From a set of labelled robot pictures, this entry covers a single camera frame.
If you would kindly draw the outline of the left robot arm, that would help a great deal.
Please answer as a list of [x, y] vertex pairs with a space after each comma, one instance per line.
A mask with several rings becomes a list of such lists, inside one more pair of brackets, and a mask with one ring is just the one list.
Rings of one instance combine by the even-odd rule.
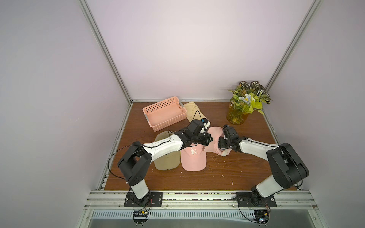
[[208, 133], [210, 121], [206, 118], [193, 120], [179, 131], [170, 133], [162, 140], [142, 144], [139, 141], [129, 146], [118, 162], [118, 168], [124, 175], [132, 193], [139, 200], [147, 199], [150, 193], [145, 182], [145, 176], [150, 164], [169, 153], [180, 151], [193, 145], [207, 146], [213, 141]]

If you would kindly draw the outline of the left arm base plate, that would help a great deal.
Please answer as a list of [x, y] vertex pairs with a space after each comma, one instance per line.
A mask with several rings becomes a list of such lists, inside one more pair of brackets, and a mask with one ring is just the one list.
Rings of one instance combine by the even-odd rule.
[[149, 192], [142, 199], [138, 199], [134, 192], [128, 192], [125, 197], [124, 207], [161, 207], [162, 199], [162, 192]]

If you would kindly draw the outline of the pink baseball cap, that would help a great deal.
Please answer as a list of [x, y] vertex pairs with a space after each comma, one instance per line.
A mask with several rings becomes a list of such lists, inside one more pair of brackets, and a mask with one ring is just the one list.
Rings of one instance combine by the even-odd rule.
[[182, 167], [189, 172], [197, 172], [205, 169], [207, 156], [205, 146], [198, 144], [184, 148], [180, 151]]
[[208, 133], [213, 138], [213, 141], [210, 142], [208, 146], [205, 146], [204, 152], [206, 152], [206, 153], [215, 153], [215, 154], [220, 155], [222, 157], [225, 157], [225, 156], [229, 155], [230, 152], [232, 151], [231, 148], [223, 150], [223, 149], [220, 149], [219, 146], [218, 146], [219, 139], [221, 137], [224, 137], [224, 133], [223, 133], [222, 128], [218, 127], [218, 126], [210, 127], [208, 129]]

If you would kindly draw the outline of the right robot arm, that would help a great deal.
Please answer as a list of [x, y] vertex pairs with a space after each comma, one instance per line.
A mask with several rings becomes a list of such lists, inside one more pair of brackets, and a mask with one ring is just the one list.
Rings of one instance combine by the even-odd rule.
[[267, 199], [275, 193], [302, 183], [309, 176], [307, 166], [288, 143], [267, 144], [248, 137], [239, 137], [232, 126], [225, 125], [218, 146], [220, 149], [251, 154], [269, 163], [271, 175], [252, 188], [252, 197], [255, 200]]

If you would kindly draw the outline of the beige baseball cap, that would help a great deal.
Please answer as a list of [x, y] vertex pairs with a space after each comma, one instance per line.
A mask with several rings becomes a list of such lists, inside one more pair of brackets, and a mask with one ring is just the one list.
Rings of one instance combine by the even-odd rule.
[[[156, 136], [155, 142], [169, 138], [170, 135], [171, 133], [168, 131], [162, 132]], [[180, 162], [180, 151], [175, 151], [156, 159], [154, 164], [157, 170], [167, 171], [177, 168], [180, 165]]]

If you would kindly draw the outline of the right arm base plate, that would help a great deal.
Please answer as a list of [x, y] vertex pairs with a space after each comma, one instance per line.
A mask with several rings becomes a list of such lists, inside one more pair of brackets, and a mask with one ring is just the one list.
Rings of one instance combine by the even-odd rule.
[[277, 207], [274, 195], [262, 197], [256, 192], [237, 192], [234, 198], [239, 207], [265, 208]]

